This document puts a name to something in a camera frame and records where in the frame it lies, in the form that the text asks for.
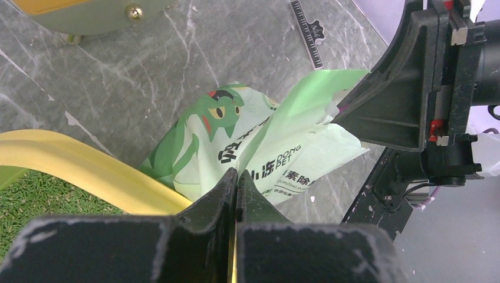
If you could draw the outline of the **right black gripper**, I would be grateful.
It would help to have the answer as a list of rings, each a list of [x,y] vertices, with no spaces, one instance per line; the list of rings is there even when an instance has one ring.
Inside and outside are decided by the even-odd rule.
[[[499,121],[499,20],[478,22],[483,3],[443,1],[448,12],[441,91],[430,122],[426,174],[436,186],[499,176],[499,127],[469,127],[471,107]],[[341,101],[333,122],[366,143],[421,152],[434,86],[439,14],[406,1],[394,39],[379,62]]]

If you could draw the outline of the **magenta plastic scoop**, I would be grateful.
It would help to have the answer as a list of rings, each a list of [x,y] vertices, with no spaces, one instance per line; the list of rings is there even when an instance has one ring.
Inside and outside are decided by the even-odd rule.
[[[349,107],[349,105],[338,105],[338,110],[339,110],[339,113],[342,113],[343,111],[345,111],[347,108]]]

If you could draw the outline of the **green cat litter bag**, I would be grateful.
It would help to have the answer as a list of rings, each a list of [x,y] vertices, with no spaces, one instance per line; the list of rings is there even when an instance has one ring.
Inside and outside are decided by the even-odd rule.
[[[139,170],[191,201],[231,168],[277,205],[367,151],[333,119],[366,70],[316,70],[278,103],[234,82],[188,106]]]

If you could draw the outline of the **yellow litter box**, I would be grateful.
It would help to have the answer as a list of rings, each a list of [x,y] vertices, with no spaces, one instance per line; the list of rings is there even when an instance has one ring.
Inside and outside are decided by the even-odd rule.
[[[174,215],[192,204],[137,169],[53,131],[1,133],[1,165],[55,176],[132,215]]]

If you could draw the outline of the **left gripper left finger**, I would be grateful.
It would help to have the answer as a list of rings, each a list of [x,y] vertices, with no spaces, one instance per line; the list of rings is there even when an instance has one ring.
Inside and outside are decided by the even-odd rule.
[[[47,215],[19,233],[2,282],[229,282],[238,173],[175,215]]]

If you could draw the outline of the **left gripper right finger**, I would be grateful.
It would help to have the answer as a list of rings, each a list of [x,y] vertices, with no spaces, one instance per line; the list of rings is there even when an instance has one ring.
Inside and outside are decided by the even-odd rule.
[[[292,223],[257,190],[237,184],[237,282],[405,282],[389,235],[371,224]]]

